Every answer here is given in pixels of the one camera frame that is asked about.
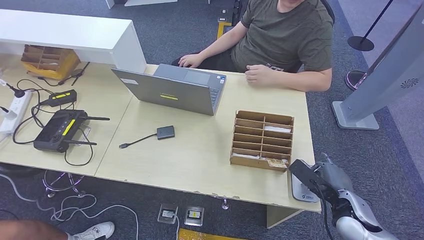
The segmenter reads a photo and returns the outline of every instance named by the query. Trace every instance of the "cardboard sorting box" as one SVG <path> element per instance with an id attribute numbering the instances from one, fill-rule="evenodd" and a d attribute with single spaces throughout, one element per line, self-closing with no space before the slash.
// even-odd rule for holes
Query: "cardboard sorting box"
<path id="1" fill-rule="evenodd" d="M 292 116 L 237 111 L 230 163 L 286 172 L 292 160 Z"/>
<path id="2" fill-rule="evenodd" d="M 38 77 L 63 80 L 80 64 L 72 49 L 25 45 L 20 60 L 28 74 Z"/>

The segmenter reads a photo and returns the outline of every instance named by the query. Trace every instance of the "black stand base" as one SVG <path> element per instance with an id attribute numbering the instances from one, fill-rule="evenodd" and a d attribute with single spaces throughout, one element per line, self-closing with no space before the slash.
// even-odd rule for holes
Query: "black stand base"
<path id="1" fill-rule="evenodd" d="M 362 36 L 351 36 L 347 40 L 347 43 L 354 49 L 362 51 L 362 52 L 368 52 L 374 49 L 374 43 L 368 38 L 363 38 Z"/>
<path id="2" fill-rule="evenodd" d="M 352 70 L 347 73 L 346 79 L 344 80 L 346 82 L 346 85 L 355 91 L 359 86 L 356 86 L 356 84 L 362 79 L 364 76 L 364 71 L 359 70 Z"/>

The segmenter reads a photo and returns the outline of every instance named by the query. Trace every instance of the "man's right hand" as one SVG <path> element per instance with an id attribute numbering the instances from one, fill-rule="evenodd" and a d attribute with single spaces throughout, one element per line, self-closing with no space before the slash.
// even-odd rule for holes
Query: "man's right hand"
<path id="1" fill-rule="evenodd" d="M 189 55 L 185 55 L 183 57 L 181 57 L 179 59 L 179 66 L 180 67 L 184 67 L 184 68 L 197 68 L 205 59 L 203 58 L 203 56 L 200 55 L 200 53 L 198 54 L 189 54 Z"/>

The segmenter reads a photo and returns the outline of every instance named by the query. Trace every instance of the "gray laptop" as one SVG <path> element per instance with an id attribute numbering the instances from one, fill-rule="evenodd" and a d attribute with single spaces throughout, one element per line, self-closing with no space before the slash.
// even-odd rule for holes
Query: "gray laptop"
<path id="1" fill-rule="evenodd" d="M 140 101 L 213 116 L 226 76 L 160 64 L 154 75 L 112 68 Z"/>

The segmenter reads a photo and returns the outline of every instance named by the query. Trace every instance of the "white cable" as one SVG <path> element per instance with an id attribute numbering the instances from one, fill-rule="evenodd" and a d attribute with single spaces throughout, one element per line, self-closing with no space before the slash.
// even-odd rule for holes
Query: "white cable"
<path id="1" fill-rule="evenodd" d="M 178 240 L 178 231 L 180 230 L 180 220 L 178 219 L 178 216 L 174 213 L 174 216 L 176 218 L 177 226 L 176 226 L 176 240 Z"/>
<path id="2" fill-rule="evenodd" d="M 89 209 L 89 208 L 93 207 L 97 203 L 97 198 L 94 195 L 91 195 L 91 194 L 84 194 L 82 196 L 67 196 L 67 197 L 65 197 L 62 200 L 62 203 L 60 204 L 60 210 L 59 211 L 56 211 L 56 208 L 54 208 L 54 207 L 42 208 L 40 206 L 40 203 L 39 203 L 38 200 L 28 199 L 28 198 L 23 197 L 21 194 L 19 194 L 18 189 L 16 188 L 16 185 L 15 185 L 15 182 L 10 177 L 8 177 L 6 175 L 3 175 L 1 173 L 0 173 L 0 177 L 3 177 L 5 179 L 9 180 L 9 182 L 10 182 L 10 184 L 12 184 L 13 190 L 14 190 L 14 192 L 17 195 L 18 198 L 20 198 L 20 199 L 22 199 L 24 201 L 30 202 L 30 203 L 36 203 L 37 208 L 40 209 L 40 210 L 42 210 L 42 211 L 53 210 L 53 215 L 50 218 L 50 220 L 52 220 L 52 221 L 53 220 L 57 220 L 57 221 L 60 221 L 60 222 L 68 221 L 68 220 L 70 220 L 74 216 L 74 214 L 76 212 L 81 212 L 86 218 L 93 219 L 93 218 L 99 216 L 100 214 L 102 214 L 104 211 L 106 211 L 108 209 L 111 209 L 111 208 L 114 208 L 114 207 L 121 207 L 121 208 L 130 210 L 135 215 L 135 221 L 137 222 L 137 231 L 136 231 L 136 235 L 135 235 L 136 238 L 135 239 L 136 240 L 139 239 L 139 218 L 137 217 L 137 213 L 135 211 L 133 211 L 131 208 L 127 207 L 127 206 L 124 206 L 124 205 L 112 205 L 112 206 L 109 206 L 109 207 L 103 209 L 102 211 L 100 211 L 99 213 L 97 213 L 94 216 L 88 216 L 83 210 L 86 210 L 86 209 Z M 86 206 L 86 207 L 83 207 L 83 208 L 78 208 L 76 206 L 64 208 L 64 202 L 67 199 L 70 199 L 70 198 L 79 198 L 79 199 L 82 199 L 82 198 L 84 198 L 86 196 L 92 197 L 94 199 L 93 204 L 91 204 L 90 206 Z M 62 216 L 62 213 L 64 211 L 71 210 L 71 209 L 75 209 L 75 211 L 72 212 L 72 214 L 70 215 L 70 217 L 68 217 L 67 219 L 60 219 L 60 217 Z"/>

